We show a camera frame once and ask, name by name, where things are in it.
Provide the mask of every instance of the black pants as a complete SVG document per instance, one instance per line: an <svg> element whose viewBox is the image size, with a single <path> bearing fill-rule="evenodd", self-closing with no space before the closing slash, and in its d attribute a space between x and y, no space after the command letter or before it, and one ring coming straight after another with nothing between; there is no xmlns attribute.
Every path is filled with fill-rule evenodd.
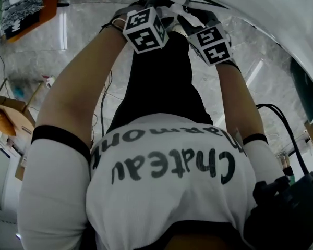
<svg viewBox="0 0 313 250"><path fill-rule="evenodd" d="M129 84L107 132L137 118L168 113L196 123L211 124L202 99L192 85L189 44L184 36L169 33L163 49L134 52Z"/></svg>

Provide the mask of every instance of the marble floor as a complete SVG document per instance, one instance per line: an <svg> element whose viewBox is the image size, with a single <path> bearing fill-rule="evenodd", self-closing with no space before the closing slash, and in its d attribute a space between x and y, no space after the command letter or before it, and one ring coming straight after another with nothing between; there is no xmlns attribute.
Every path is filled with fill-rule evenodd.
<svg viewBox="0 0 313 250"><path fill-rule="evenodd" d="M99 32L113 13L136 0L61 0L70 3L58 8L55 18L28 33L15 43L0 41L0 54L5 61L5 73L10 89L21 88L20 99L28 100L42 80L42 75L58 76L62 69ZM215 12L232 39L234 58L246 80L257 73L248 83L250 92L258 103L276 104L284 112L295 137L304 133L306 120L288 71L291 57L270 38L246 22ZM113 67L113 83L109 89L104 108L105 130L123 99L130 74L132 48L127 44ZM194 51L189 51L193 85L198 89L207 112L216 123L223 118L223 105L218 75L215 67L208 67ZM3 67L0 61L0 84ZM30 111L37 118L38 110L47 93L44 87L36 96ZM101 134L100 102L95 109L95 137ZM266 135L275 153L291 142L284 125L273 112L260 110Z"/></svg>

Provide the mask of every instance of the black cable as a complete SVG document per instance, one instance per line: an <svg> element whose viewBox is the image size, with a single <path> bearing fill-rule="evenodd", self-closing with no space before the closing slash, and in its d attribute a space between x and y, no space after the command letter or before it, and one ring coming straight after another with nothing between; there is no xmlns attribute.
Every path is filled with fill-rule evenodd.
<svg viewBox="0 0 313 250"><path fill-rule="evenodd" d="M2 57L1 57L1 55L0 55L0 59L1 59L1 61L2 61L2 64L4 65L4 69L3 69L3 71L4 71L4 80L5 80L5 62L4 62L4 60L2 59ZM7 91L7 95L8 95L8 97L10 98L10 96L9 96L9 93L8 93L8 88L7 88L7 82L5 82L5 87L6 87L6 91Z"/></svg>
<svg viewBox="0 0 313 250"><path fill-rule="evenodd" d="M109 87L110 87L110 85L111 85L112 82L113 82L113 73L112 73L112 71L110 70L110 80L109 80L109 84L108 84L107 88L106 88L105 85L104 85L104 94L103 94L103 97L102 97L102 100L101 100L101 128L102 128L102 137L104 137L103 103L104 103L106 94L107 94L108 89L109 89Z"/></svg>
<svg viewBox="0 0 313 250"><path fill-rule="evenodd" d="M303 173L305 175L309 174L309 171L308 171L308 169L305 165L305 162L302 158L302 155L300 154L296 140L294 139L293 132L292 132L290 125L288 124L288 121L287 121L286 117L284 116L283 112L273 104L258 104L256 106L258 109L260 109L262 107L268 107L270 110L272 110L281 119L281 121L283 122L284 126L286 127L286 130L287 130L287 132L291 138L291 142L293 144L294 151L297 155L297 158L298 158L298 161L299 161L300 167L302 168Z"/></svg>
<svg viewBox="0 0 313 250"><path fill-rule="evenodd" d="M95 113L94 113L93 115L96 116L96 122L95 122L95 124L92 126L92 132L93 132L93 139L92 139L92 141L94 141L94 136L95 136L94 127L95 127L96 124L98 123L98 116L97 116Z"/></svg>
<svg viewBox="0 0 313 250"><path fill-rule="evenodd" d="M39 110L38 110L38 109L36 109L36 108L34 108L34 107L32 107L32 106L29 106L29 107L39 112Z"/></svg>

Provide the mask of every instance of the white t-shirt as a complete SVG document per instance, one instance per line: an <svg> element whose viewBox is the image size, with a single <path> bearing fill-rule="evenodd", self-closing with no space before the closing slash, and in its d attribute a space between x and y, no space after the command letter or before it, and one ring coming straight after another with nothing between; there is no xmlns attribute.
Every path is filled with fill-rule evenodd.
<svg viewBox="0 0 313 250"><path fill-rule="evenodd" d="M113 130L90 163L74 135L37 129L18 211L25 250L79 249L88 221L98 249L155 245L180 221L230 223L243 238L256 182L283 175L265 141L241 147L217 127L172 115Z"/></svg>

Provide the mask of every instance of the black sleeve trim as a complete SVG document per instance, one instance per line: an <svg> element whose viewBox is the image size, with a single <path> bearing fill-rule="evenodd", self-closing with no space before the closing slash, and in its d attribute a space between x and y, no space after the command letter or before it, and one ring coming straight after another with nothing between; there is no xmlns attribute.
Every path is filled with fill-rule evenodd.
<svg viewBox="0 0 313 250"><path fill-rule="evenodd" d="M241 73L241 70L240 70L239 67L236 65L236 63L232 62L231 60L226 60L226 61L220 62L220 64L231 65L231 66L237 68L237 70Z"/></svg>
<svg viewBox="0 0 313 250"><path fill-rule="evenodd" d="M283 169L283 172L284 172L284 175L286 175L286 176L293 176L294 175L291 167L287 167L287 168Z"/></svg>
<svg viewBox="0 0 313 250"><path fill-rule="evenodd" d="M247 138L244 138L243 143L244 143L244 145L246 145L249 142L252 142L255 140L262 140L262 141L265 141L266 143L268 143L267 137L262 133L255 133L255 134L248 136Z"/></svg>
<svg viewBox="0 0 313 250"><path fill-rule="evenodd" d="M87 145L80 138L64 129L50 125L38 126L32 134L31 144L37 139L48 139L65 144L82 154L88 164L90 163L91 155Z"/></svg>

